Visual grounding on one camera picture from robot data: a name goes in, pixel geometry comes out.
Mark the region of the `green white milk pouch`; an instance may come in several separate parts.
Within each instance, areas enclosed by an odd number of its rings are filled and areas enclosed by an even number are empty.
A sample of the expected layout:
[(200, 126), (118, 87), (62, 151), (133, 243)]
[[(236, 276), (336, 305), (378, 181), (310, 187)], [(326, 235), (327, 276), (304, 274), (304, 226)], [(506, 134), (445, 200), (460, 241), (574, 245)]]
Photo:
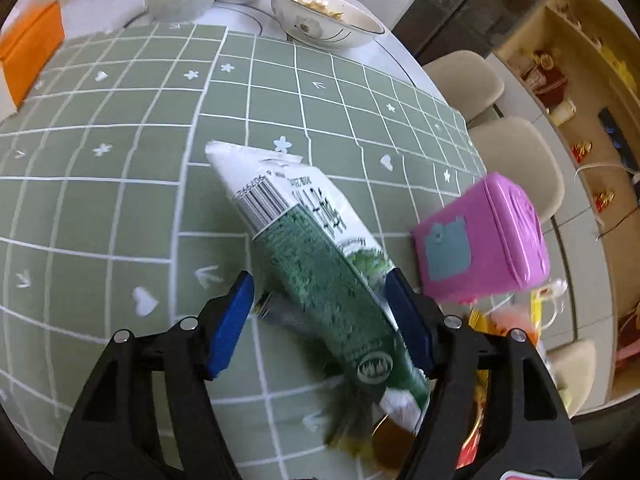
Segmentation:
[(431, 389), (384, 294), (393, 261), (345, 195), (295, 155), (220, 141), (205, 154), (270, 281), (352, 382), (398, 426), (418, 430)]

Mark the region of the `pink plastic box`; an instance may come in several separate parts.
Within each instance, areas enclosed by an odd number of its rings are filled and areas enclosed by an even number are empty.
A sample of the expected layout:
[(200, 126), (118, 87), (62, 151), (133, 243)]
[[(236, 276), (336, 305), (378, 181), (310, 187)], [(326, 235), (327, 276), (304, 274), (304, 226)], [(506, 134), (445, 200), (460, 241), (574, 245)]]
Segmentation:
[(492, 172), (411, 231), (422, 290), (468, 304), (518, 292), (549, 276), (540, 221), (525, 191)]

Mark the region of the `green checked tablecloth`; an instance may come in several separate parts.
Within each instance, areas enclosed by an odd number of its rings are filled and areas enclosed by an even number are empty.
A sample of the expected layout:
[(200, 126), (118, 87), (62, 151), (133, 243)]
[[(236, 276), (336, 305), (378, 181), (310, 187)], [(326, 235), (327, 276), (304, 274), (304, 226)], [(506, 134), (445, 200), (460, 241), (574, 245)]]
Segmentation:
[(195, 24), (65, 41), (1, 126), (1, 403), (44, 466), (115, 330), (254, 270), (213, 140), (320, 168), (410, 282), (410, 230), (483, 170), (459, 113), (348, 58)]

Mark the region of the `beige chair near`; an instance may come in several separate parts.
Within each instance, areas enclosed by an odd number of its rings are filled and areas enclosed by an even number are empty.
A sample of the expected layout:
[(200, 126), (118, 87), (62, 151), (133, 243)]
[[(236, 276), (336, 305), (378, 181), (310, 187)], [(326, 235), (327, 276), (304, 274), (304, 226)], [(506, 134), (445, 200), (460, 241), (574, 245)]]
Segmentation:
[(591, 339), (564, 344), (548, 354), (556, 388), (569, 418), (585, 405), (596, 379), (597, 348)]

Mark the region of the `beige chair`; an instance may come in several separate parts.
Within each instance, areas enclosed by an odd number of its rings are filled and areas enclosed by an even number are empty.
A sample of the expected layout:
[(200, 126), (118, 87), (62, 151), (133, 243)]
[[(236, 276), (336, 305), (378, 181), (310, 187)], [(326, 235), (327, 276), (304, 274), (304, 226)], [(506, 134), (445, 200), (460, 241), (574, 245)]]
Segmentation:
[(585, 405), (596, 379), (597, 348), (591, 339), (564, 344), (548, 354), (556, 388), (569, 418)]
[(562, 172), (548, 143), (531, 122), (506, 117), (472, 128), (470, 138), (488, 172), (519, 185), (546, 222), (560, 209), (565, 194)]
[(451, 52), (427, 63), (423, 70), (466, 122), (472, 122), (492, 107), (504, 91), (502, 78), (473, 51)]

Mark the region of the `beige chair middle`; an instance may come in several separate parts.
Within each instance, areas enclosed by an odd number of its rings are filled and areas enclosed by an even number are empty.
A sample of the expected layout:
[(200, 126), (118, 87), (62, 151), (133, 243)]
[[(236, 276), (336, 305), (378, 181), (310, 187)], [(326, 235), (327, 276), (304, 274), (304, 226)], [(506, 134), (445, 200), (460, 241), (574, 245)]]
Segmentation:
[(548, 143), (531, 122), (506, 117), (472, 128), (470, 138), (488, 172), (519, 185), (546, 222), (560, 209), (565, 194), (562, 172)]

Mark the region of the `beige chair far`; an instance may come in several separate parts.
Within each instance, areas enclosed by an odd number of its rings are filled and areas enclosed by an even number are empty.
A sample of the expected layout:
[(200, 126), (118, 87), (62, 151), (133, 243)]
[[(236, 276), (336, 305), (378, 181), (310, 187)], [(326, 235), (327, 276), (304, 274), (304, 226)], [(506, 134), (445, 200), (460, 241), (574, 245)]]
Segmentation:
[(502, 78), (473, 51), (451, 52), (427, 63), (423, 70), (466, 122), (472, 122), (492, 107), (504, 91)]

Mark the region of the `black power strip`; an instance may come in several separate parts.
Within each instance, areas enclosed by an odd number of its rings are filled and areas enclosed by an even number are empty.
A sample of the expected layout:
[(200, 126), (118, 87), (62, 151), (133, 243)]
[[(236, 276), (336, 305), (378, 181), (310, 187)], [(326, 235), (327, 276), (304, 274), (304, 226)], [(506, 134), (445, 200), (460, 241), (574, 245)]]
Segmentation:
[(617, 125), (617, 122), (607, 107), (600, 110), (598, 118), (604, 131), (614, 145), (614, 148), (620, 155), (620, 161), (623, 165), (631, 170), (638, 171), (638, 160), (636, 159), (636, 156), (634, 156), (634, 152), (630, 148), (622, 129)]

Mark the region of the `white bowl with noodles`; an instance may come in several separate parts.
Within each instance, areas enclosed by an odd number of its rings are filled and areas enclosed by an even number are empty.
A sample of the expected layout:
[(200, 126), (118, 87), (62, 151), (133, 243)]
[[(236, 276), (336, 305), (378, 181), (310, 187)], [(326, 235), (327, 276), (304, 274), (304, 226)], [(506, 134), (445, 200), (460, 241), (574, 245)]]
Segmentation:
[(271, 9), (288, 36), (330, 52), (365, 46), (386, 33), (375, 16), (345, 0), (271, 0)]

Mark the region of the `orange tissue box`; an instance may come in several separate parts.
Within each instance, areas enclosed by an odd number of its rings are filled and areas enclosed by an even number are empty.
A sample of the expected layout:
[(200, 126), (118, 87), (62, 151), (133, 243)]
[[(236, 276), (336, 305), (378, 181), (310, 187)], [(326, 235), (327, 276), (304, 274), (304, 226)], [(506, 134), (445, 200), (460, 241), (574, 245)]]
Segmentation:
[(32, 6), (1, 37), (1, 119), (20, 108), (64, 39), (57, 1)]

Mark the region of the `wooden wall shelf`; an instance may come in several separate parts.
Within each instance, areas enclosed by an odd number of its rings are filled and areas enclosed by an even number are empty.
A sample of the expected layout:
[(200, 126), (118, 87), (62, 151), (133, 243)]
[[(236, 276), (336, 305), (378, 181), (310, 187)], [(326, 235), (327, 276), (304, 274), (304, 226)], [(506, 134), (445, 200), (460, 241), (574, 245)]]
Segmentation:
[(639, 170), (598, 114), (608, 108), (639, 165), (639, 39), (601, 0), (542, 0), (488, 60), (506, 82), (499, 110), (533, 124), (563, 175), (550, 240), (570, 304), (548, 343), (596, 345), (591, 410), (634, 388), (614, 376), (618, 322), (639, 302)]

